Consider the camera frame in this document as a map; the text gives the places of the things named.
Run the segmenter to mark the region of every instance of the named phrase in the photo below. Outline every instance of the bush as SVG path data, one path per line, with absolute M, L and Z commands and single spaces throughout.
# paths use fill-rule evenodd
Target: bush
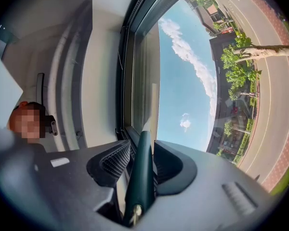
M 257 102 L 257 99 L 256 98 L 250 98 L 250 105 L 255 107 L 256 106 L 256 102 Z
M 246 125 L 246 131 L 250 131 L 251 130 L 251 127 L 252 127 L 252 119 L 248 119 L 247 121 L 247 125 Z M 234 162 L 235 163 L 238 163 L 238 161 L 240 160 L 240 158 L 242 157 L 243 153 L 244 153 L 244 150 L 246 148 L 246 145 L 248 144 L 250 140 L 250 135 L 249 134 L 244 134 L 244 137 L 242 139 L 242 143 L 240 145 L 240 148 L 239 150 L 237 151 L 237 154 L 236 154 L 236 157 L 234 158 Z
M 256 92 L 256 81 L 251 82 L 250 84 L 250 92 Z M 250 98 L 250 105 L 255 106 L 256 105 L 256 98 Z
M 220 30 L 221 29 L 221 25 L 218 24 L 217 22 L 213 22 L 213 27 L 216 29 L 216 30 Z

